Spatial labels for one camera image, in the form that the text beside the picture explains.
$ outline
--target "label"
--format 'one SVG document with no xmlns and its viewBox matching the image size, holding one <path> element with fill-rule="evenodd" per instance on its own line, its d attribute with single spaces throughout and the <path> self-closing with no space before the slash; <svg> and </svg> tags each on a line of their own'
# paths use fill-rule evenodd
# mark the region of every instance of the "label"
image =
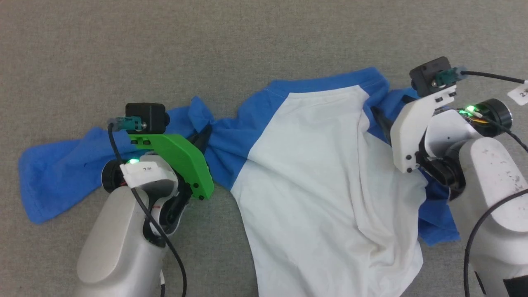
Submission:
<svg viewBox="0 0 528 297">
<path fill-rule="evenodd" d="M 512 98 L 519 105 L 528 103 L 528 81 L 525 81 L 522 85 L 508 92 L 508 97 Z"/>
<path fill-rule="evenodd" d="M 152 161 L 144 161 L 144 162 L 137 162 L 134 164 L 126 164 L 125 165 L 128 171 L 128 174 L 136 173 L 136 172 L 148 172 L 152 169 L 158 168 L 158 165 L 156 162 Z"/>
</svg>

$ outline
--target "green led light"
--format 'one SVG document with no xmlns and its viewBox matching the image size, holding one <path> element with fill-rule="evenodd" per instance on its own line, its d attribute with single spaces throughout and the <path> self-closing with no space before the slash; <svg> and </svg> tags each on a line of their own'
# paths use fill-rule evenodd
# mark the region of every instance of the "green led light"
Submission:
<svg viewBox="0 0 528 297">
<path fill-rule="evenodd" d="M 459 110 L 458 113 L 461 114 L 461 115 L 465 115 L 467 117 L 472 117 L 473 116 L 472 114 L 470 114 L 469 112 L 467 112 L 465 110 Z"/>
</svg>

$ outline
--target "cable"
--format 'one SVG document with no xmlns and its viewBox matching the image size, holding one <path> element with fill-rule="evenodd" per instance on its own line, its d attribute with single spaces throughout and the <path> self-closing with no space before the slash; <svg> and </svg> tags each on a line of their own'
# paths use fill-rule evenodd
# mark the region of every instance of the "cable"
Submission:
<svg viewBox="0 0 528 297">
<path fill-rule="evenodd" d="M 511 136 L 528 153 L 528 146 L 526 146 L 526 144 L 524 144 L 524 142 L 522 142 L 522 140 L 517 135 L 515 135 L 510 129 L 508 129 L 508 128 L 504 127 L 503 125 L 497 123 L 496 121 L 491 120 L 489 118 L 486 118 L 484 116 L 482 117 L 482 119 L 484 119 L 489 124 L 492 124 L 493 126 L 495 126 L 495 127 L 499 128 L 500 130 L 502 130 L 504 133 L 506 133 L 509 136 Z"/>
<path fill-rule="evenodd" d="M 114 124 L 110 123 L 108 124 L 108 139 L 110 140 L 110 145 L 112 146 L 112 149 L 114 151 L 114 154 L 116 155 L 116 159 L 119 163 L 125 164 L 123 162 L 123 159 L 121 158 L 121 155 L 119 154 L 119 151 L 117 150 L 116 141 L 114 140 L 114 134 L 112 132 Z M 156 222 L 156 220 L 152 217 L 152 214 L 150 214 L 150 211 L 147 209 L 141 198 L 139 197 L 139 194 L 137 193 L 135 188 L 130 188 L 132 194 L 134 195 L 134 198 L 136 198 L 137 203 L 139 204 L 139 207 L 141 207 L 141 210 L 145 213 L 145 216 L 147 216 L 148 221 L 156 228 L 158 233 L 161 235 L 169 249 L 171 250 L 172 254 L 176 258 L 176 261 L 178 262 L 178 265 L 180 266 L 180 270 L 182 272 L 182 280 L 183 280 L 183 288 L 182 288 L 182 297 L 185 297 L 187 295 L 187 274 L 185 273 L 185 267 L 183 266 L 182 259 L 178 255 L 178 252 L 176 251 L 176 248 L 174 248 L 174 245 L 172 244 L 169 237 L 165 234 L 161 226 Z"/>
<path fill-rule="evenodd" d="M 461 75 L 472 75 L 472 76 L 483 76 L 483 77 L 489 77 L 489 78 L 495 78 L 500 80 L 506 80 L 516 83 L 525 83 L 524 79 L 509 77 L 509 76 L 502 76 L 502 75 L 495 75 L 493 73 L 487 73 L 487 72 L 478 72 L 478 71 L 461 71 Z"/>
<path fill-rule="evenodd" d="M 487 217 L 491 215 L 491 213 L 502 206 L 503 204 L 507 203 L 508 201 L 511 201 L 519 196 L 522 196 L 524 194 L 528 193 L 528 189 L 522 190 L 520 192 L 517 192 L 515 194 L 512 194 L 499 202 L 495 203 L 493 206 L 491 206 L 486 212 L 478 219 L 477 223 L 473 227 L 473 230 L 471 230 L 471 233 L 469 234 L 469 238 L 467 239 L 466 244 L 466 252 L 464 254 L 464 294 L 466 297 L 469 297 L 469 252 L 471 251 L 471 245 L 473 244 L 473 240 L 475 239 L 475 235 L 477 234 L 478 229 L 484 223 Z"/>
</svg>

